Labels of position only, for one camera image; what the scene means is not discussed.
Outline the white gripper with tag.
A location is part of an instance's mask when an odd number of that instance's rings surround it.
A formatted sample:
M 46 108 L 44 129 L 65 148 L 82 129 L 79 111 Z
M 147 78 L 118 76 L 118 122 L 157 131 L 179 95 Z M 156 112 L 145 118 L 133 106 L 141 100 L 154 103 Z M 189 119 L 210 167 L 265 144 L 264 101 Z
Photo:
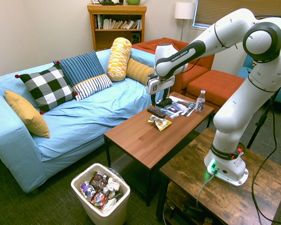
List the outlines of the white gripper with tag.
M 166 101 L 170 87 L 173 86 L 175 77 L 172 76 L 164 81 L 159 76 L 148 79 L 146 91 L 151 96 L 152 106 L 155 106 L 155 94 L 163 90 L 163 101 Z

